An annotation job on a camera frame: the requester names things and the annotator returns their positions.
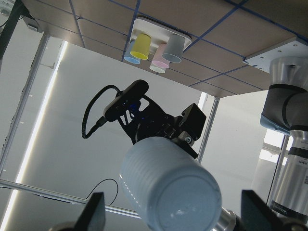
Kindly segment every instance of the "pink cup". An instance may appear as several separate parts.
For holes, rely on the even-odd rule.
[[[162,56],[165,48],[166,44],[160,44],[152,60],[152,63],[160,68],[169,68],[170,61],[164,59]]]

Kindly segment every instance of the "fluorescent light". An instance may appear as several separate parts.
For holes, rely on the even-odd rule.
[[[38,113],[38,117],[36,119],[34,128],[32,130],[32,134],[31,134],[31,137],[30,137],[27,149],[26,149],[26,153],[25,153],[24,159],[22,161],[21,167],[19,169],[19,172],[18,172],[18,175],[17,175],[17,178],[16,178],[16,183],[21,183],[22,180],[23,180],[23,177],[24,177],[24,174],[25,174],[25,171],[26,171],[26,168],[27,168],[30,156],[31,156],[31,152],[32,152],[32,149],[33,149],[33,146],[34,146],[40,125],[43,121],[45,111],[46,111],[46,107],[47,107],[47,104],[48,104],[49,98],[51,96],[51,92],[52,92],[52,89],[53,89],[53,86],[54,86],[54,83],[55,83],[55,80],[56,80],[56,77],[57,77],[59,65],[61,63],[61,60],[62,60],[64,53],[66,51],[66,48],[67,48],[67,44],[68,43],[66,41],[62,42],[60,52],[59,52],[59,55],[58,55],[58,61],[57,61],[57,64],[55,65],[55,68],[53,70],[51,79],[49,81],[49,84],[48,84],[48,87],[47,87],[47,90],[46,90],[46,93],[45,93],[45,96],[44,96],[44,99],[43,99],[43,102],[41,104],[41,107],[40,107],[40,110],[39,110],[39,113]],[[9,219],[10,219],[10,216],[11,216],[14,204],[15,204],[15,200],[17,198],[17,193],[18,193],[17,190],[13,190],[12,195],[11,195],[10,200],[9,200],[9,204],[8,204],[7,209],[5,211],[5,214],[4,214],[3,221],[1,223],[0,231],[5,231],[5,229],[6,229],[6,226],[9,222]]]

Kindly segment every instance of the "white plastic cup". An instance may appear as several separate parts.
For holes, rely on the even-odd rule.
[[[151,63],[151,65],[150,65],[150,69],[151,69],[152,71],[155,71],[155,72],[158,72],[158,73],[165,73],[165,72],[166,72],[166,69],[165,69],[165,68],[158,67],[158,66],[156,66],[156,65],[154,65],[154,64],[152,64],[152,63]]]
[[[221,213],[213,176],[162,137],[136,143],[126,154],[120,182],[142,220],[155,231],[206,231]]]
[[[140,59],[139,58],[136,58],[134,56],[132,56],[130,54],[130,51],[131,51],[131,48],[133,47],[135,41],[132,41],[128,47],[128,49],[126,50],[125,54],[124,54],[124,59],[127,61],[127,62],[130,62],[132,64],[140,64]]]
[[[171,35],[162,54],[163,58],[172,63],[180,63],[182,61],[184,43],[184,37],[176,34]]]
[[[163,58],[162,54],[164,52],[166,48],[166,44],[162,43],[159,45],[159,47],[157,48],[156,52],[155,52],[155,55],[152,59],[152,63],[155,65],[155,66],[158,66],[160,68],[169,68],[169,64],[170,62],[166,59]]]

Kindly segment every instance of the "wire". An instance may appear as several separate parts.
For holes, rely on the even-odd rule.
[[[96,189],[97,186],[99,186],[100,183],[103,183],[104,181],[107,181],[107,180],[112,180],[113,182],[116,183],[116,194],[115,194],[115,198],[113,199],[113,201],[110,203],[110,205],[112,205],[112,203],[116,200],[116,197],[117,197],[117,194],[119,193],[119,185],[118,183],[112,179],[112,178],[108,178],[108,179],[104,179],[102,180],[101,182],[99,182],[97,185],[95,185],[95,187],[92,189],[92,191],[88,194],[88,196],[86,197],[86,199],[88,199],[88,197],[91,195],[91,193]]]
[[[105,117],[101,117],[96,124],[90,129],[90,131],[88,132],[88,134],[86,134],[86,126],[87,126],[87,121],[88,121],[88,117],[90,114],[90,110],[93,107],[94,103],[98,100],[98,98],[108,89],[115,89],[118,93],[120,92],[120,89],[117,88],[114,85],[108,85],[106,87],[104,87],[103,89],[101,89],[94,97],[93,99],[90,101],[90,103],[87,106],[87,109],[85,111],[85,114],[83,116],[83,120],[82,120],[82,127],[81,127],[81,135],[82,138],[87,139],[89,138],[99,127],[101,127],[102,125],[104,125],[107,120],[105,119]]]

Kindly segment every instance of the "white cup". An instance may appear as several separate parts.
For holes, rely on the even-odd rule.
[[[136,143],[124,158],[120,181],[152,230],[206,231],[220,216],[221,194],[213,176],[166,138]]]

